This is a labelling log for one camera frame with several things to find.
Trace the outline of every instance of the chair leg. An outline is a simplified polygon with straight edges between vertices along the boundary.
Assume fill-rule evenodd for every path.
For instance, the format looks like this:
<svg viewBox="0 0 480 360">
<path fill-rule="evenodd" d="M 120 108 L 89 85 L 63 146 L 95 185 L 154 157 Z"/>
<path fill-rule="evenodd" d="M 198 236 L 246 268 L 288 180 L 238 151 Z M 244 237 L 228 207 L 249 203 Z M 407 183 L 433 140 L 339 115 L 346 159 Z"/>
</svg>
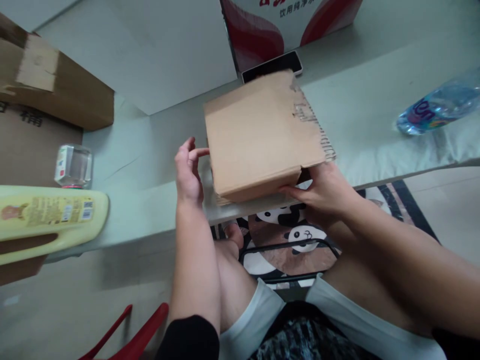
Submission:
<svg viewBox="0 0 480 360">
<path fill-rule="evenodd" d="M 137 360 L 144 352 L 155 332 L 169 314 L 169 305 L 164 302 L 142 326 L 133 339 L 109 360 Z"/>
<path fill-rule="evenodd" d="M 115 323 L 112 325 L 112 327 L 101 338 L 101 340 L 98 342 L 98 344 L 95 345 L 95 347 L 92 350 L 87 352 L 84 356 L 82 356 L 78 360 L 93 360 L 95 355 L 97 355 L 99 353 L 100 349 L 105 345 L 107 340 L 110 339 L 110 337 L 113 335 L 115 330 L 117 330 L 117 328 L 120 326 L 122 321 L 125 320 L 125 318 L 132 312 L 132 307 L 133 307 L 132 304 L 128 305 L 125 308 L 125 310 L 123 311 L 123 313 L 120 315 L 120 317 L 117 319 L 117 321 L 115 321 Z"/>
</svg>

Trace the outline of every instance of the cardboard box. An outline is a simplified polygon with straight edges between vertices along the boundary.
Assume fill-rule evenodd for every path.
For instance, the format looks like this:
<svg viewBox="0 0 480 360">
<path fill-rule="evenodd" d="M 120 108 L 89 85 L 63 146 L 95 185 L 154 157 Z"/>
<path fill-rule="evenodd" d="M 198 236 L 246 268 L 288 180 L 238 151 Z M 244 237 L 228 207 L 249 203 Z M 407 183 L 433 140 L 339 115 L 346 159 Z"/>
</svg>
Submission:
<svg viewBox="0 0 480 360">
<path fill-rule="evenodd" d="M 0 101 L 0 185 L 60 187 L 54 181 L 60 145 L 82 143 L 80 127 L 36 109 Z M 47 244 L 56 234 L 0 241 L 0 254 Z M 0 286 L 36 275 L 47 256 L 0 266 Z"/>
<path fill-rule="evenodd" d="M 114 91 L 0 13 L 0 101 L 26 105 L 89 131 L 114 122 Z"/>
<path fill-rule="evenodd" d="M 230 202 L 276 193 L 302 169 L 335 158 L 292 71 L 249 82 L 204 111 L 213 186 Z"/>
<path fill-rule="evenodd" d="M 221 0 L 243 72 L 350 25 L 362 0 Z"/>
</svg>

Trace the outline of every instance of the yellow plastic jug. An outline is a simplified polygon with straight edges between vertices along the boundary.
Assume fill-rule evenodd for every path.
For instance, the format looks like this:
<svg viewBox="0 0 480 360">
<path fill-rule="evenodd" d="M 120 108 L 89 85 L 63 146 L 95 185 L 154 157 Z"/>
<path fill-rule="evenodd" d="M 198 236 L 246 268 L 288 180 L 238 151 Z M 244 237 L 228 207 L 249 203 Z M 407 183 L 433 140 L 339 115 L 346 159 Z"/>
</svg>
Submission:
<svg viewBox="0 0 480 360">
<path fill-rule="evenodd" d="M 0 242 L 57 234 L 47 244 L 0 254 L 0 265 L 54 253 L 94 239 L 109 211 L 102 192 L 0 185 Z"/>
</svg>

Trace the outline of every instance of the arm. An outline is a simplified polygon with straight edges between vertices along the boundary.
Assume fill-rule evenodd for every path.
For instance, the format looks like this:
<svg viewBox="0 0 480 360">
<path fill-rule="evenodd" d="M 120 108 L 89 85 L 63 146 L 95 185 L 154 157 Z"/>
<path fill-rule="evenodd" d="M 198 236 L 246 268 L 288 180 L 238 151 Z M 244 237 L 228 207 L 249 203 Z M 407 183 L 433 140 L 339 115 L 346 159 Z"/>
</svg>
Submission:
<svg viewBox="0 0 480 360">
<path fill-rule="evenodd" d="M 340 219 L 349 229 L 342 231 L 352 232 L 349 239 L 376 249 L 375 266 L 385 284 L 432 324 L 480 338 L 480 269 L 363 199 L 335 164 L 321 164 L 310 173 L 308 190 L 288 186 L 280 191 Z M 330 226 L 341 228 L 342 222 Z"/>
<path fill-rule="evenodd" d="M 383 255 L 380 270 L 404 300 L 438 327 L 480 339 L 480 270 L 417 227 L 360 198 L 341 219 Z"/>
<path fill-rule="evenodd" d="M 220 333 L 220 275 L 210 226 L 202 209 L 199 157 L 189 138 L 175 157 L 177 170 L 176 256 L 170 321 L 200 315 Z"/>
</svg>

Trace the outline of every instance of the foot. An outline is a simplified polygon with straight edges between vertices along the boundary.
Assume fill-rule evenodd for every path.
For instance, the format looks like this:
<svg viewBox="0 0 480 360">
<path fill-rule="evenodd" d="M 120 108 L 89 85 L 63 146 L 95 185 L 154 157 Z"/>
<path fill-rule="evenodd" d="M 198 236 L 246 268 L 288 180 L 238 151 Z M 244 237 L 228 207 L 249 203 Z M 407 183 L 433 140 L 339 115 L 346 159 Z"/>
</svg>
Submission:
<svg viewBox="0 0 480 360">
<path fill-rule="evenodd" d="M 228 240 L 233 241 L 239 250 L 244 247 L 244 236 L 236 220 L 227 221 L 221 224 L 223 232 Z"/>
</svg>

